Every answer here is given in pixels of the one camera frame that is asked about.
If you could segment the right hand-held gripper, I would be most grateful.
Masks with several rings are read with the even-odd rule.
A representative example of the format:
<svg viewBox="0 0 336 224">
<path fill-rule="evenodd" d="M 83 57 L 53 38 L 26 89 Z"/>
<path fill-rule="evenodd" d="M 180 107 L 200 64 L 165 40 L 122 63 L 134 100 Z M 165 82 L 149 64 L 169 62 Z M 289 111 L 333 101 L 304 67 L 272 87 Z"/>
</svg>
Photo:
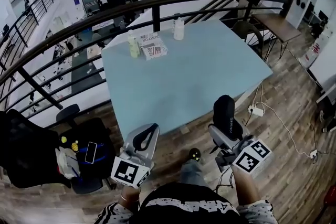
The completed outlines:
<svg viewBox="0 0 336 224">
<path fill-rule="evenodd" d="M 272 153 L 262 140 L 250 135 L 248 128 L 237 118 L 234 118 L 234 134 L 237 138 L 227 136 L 214 124 L 209 125 L 208 131 L 214 143 L 221 148 L 216 156 L 216 164 L 221 172 L 226 166 L 235 166 L 251 174 Z"/>
</svg>

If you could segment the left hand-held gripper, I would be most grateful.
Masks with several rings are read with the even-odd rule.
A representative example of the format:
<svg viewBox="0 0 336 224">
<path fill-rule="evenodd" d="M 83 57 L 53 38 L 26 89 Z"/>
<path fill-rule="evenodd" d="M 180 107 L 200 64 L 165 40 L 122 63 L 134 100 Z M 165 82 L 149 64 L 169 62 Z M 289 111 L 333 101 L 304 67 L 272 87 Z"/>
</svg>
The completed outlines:
<svg viewBox="0 0 336 224">
<path fill-rule="evenodd" d="M 115 157 L 111 178 L 117 183 L 139 189 L 149 177 L 154 161 L 158 124 L 145 124 L 128 134 L 120 155 Z"/>
</svg>

